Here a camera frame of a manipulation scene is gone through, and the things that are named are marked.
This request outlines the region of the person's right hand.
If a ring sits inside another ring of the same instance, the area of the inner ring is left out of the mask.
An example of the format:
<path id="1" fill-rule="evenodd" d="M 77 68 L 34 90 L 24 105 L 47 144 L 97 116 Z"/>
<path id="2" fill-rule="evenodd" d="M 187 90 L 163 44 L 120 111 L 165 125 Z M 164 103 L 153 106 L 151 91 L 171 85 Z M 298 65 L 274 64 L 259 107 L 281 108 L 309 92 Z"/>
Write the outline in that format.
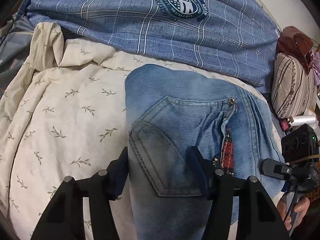
<path id="1" fill-rule="evenodd" d="M 308 211 L 308 208 L 310 206 L 310 200 L 307 198 L 307 197 L 304 197 L 303 199 L 301 199 L 294 207 L 294 212 L 295 213 L 299 213 L 298 215 L 298 218 L 296 219 L 296 222 L 295 222 L 295 227 L 299 226 L 299 224 L 302 222 L 304 216 L 306 215 L 307 211 Z M 291 217 L 290 216 L 287 216 L 286 217 L 286 204 L 280 200 L 278 203 L 277 203 L 277 210 L 285 224 L 285 227 L 287 230 L 290 230 L 292 228 L 292 225 L 291 225 Z"/>

